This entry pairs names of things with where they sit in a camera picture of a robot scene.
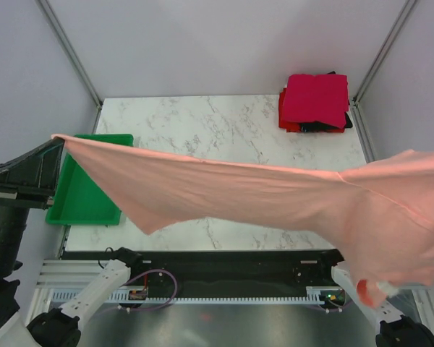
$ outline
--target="black panel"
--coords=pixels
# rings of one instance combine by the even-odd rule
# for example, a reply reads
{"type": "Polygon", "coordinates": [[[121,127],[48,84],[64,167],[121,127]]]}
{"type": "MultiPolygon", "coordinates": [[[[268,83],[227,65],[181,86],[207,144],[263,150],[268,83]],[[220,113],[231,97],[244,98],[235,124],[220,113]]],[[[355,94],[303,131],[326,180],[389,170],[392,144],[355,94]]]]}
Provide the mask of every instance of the black panel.
{"type": "MultiPolygon", "coordinates": [[[[306,286],[337,286],[331,266],[341,260],[329,251],[140,252],[143,271],[163,268],[179,282],[179,298],[305,296],[306,286]]],[[[65,260],[107,260],[104,252],[65,252],[65,260]]],[[[142,285],[140,279],[136,284],[142,285]]],[[[168,276],[148,276],[149,296],[170,296],[168,276]]]]}

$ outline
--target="metal floor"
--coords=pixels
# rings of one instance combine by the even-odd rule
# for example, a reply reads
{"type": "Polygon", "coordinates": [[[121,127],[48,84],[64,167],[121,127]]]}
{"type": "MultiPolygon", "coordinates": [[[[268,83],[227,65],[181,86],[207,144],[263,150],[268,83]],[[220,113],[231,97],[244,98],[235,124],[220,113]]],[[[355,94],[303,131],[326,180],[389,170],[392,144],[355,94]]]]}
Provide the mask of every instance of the metal floor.
{"type": "MultiPolygon", "coordinates": [[[[409,298],[394,303],[415,317],[409,298]]],[[[174,305],[157,312],[106,312],[79,347],[375,347],[375,334],[355,305],[342,313],[298,305],[174,305]]]]}

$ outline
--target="red cloth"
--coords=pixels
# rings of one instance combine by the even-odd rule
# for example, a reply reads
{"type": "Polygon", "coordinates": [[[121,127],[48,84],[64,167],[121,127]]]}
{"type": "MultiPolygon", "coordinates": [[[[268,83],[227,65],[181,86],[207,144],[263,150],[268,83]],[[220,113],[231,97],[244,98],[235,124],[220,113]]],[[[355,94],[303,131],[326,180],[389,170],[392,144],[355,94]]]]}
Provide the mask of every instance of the red cloth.
{"type": "Polygon", "coordinates": [[[347,76],[342,74],[293,74],[283,101],[282,120],[294,123],[320,121],[344,128],[349,110],[347,76]]]}
{"type": "MultiPolygon", "coordinates": [[[[284,121],[283,120],[283,101],[286,95],[286,88],[280,93],[280,98],[278,99],[278,127],[285,129],[286,132],[302,132],[301,125],[298,123],[284,121]]],[[[344,132],[344,129],[329,129],[326,132],[344,132]]]]}

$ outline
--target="black cylinder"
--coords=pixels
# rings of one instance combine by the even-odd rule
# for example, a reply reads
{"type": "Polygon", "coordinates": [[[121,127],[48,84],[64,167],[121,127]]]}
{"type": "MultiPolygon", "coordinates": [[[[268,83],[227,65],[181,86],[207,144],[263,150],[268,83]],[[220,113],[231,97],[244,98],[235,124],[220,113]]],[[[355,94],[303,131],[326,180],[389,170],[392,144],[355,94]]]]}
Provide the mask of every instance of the black cylinder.
{"type": "Polygon", "coordinates": [[[0,206],[0,280],[13,272],[28,215],[28,208],[0,206]]]}

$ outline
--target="marble tabletop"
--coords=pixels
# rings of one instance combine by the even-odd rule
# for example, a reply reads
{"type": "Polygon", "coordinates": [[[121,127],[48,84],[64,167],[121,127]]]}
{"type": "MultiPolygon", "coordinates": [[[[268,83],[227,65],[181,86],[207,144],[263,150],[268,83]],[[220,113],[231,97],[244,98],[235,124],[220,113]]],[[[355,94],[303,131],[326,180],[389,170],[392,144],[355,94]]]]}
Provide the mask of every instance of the marble tabletop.
{"type": "MultiPolygon", "coordinates": [[[[355,128],[295,134],[278,128],[277,95],[106,99],[97,134],[133,134],[134,146],[197,158],[344,170],[365,164],[355,128]]],[[[206,218],[150,236],[128,218],[118,226],[72,226],[67,251],[328,249],[309,231],[283,231],[206,218]]]]}

